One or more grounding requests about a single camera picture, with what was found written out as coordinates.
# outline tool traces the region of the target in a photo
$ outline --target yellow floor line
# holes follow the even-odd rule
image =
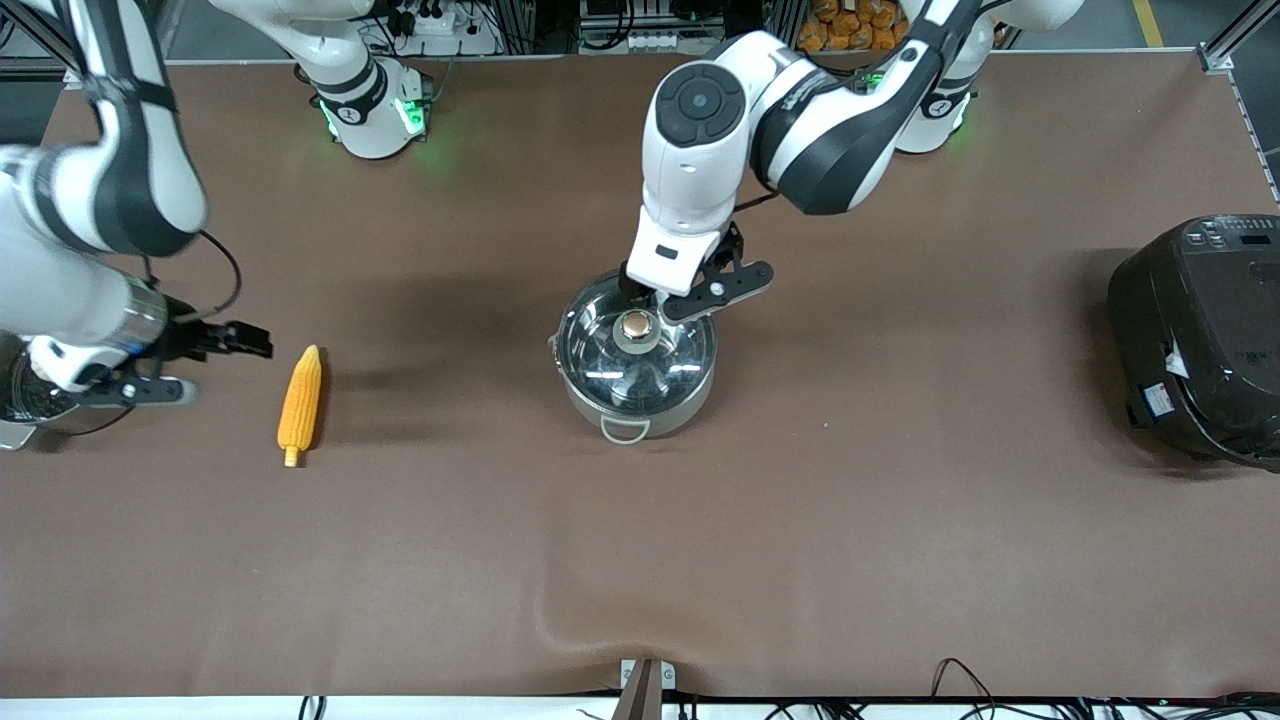
[[[1165,38],[1160,36],[1156,14],[1151,12],[1151,0],[1133,0],[1133,12],[1138,15],[1138,24],[1142,26],[1142,37],[1147,41],[1147,47],[1164,47]]]

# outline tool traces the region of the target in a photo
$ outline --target yellow corn cob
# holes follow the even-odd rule
[[[289,391],[284,395],[280,428],[275,442],[284,451],[284,466],[298,466],[298,451],[311,446],[311,433],[320,407],[320,348],[311,346],[293,368]]]

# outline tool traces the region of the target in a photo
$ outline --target pot handle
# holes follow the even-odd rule
[[[620,438],[617,436],[609,434],[609,424],[614,424],[620,428],[639,428],[640,434],[634,438]],[[600,432],[604,433],[604,438],[614,445],[635,445],[649,436],[649,419],[644,420],[614,420],[613,418],[607,418],[600,415]]]

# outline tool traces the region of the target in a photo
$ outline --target gray floor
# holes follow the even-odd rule
[[[1135,4],[1142,0],[1085,0],[1057,32],[1024,35],[1023,49],[1143,47]],[[1208,40],[1249,0],[1149,0],[1166,46]],[[243,22],[215,10],[207,0],[187,0],[169,50],[174,60],[264,60],[284,53]],[[1280,20],[1271,20],[1234,56],[1235,79],[1272,170],[1280,172]],[[35,142],[56,99],[56,85],[0,82],[0,142]]]

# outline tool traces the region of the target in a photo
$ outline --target black velcro strap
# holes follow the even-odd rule
[[[163,85],[137,79],[119,79],[105,76],[88,76],[81,86],[90,102],[111,102],[113,105],[159,105],[170,113],[178,111],[178,101],[173,91]]]

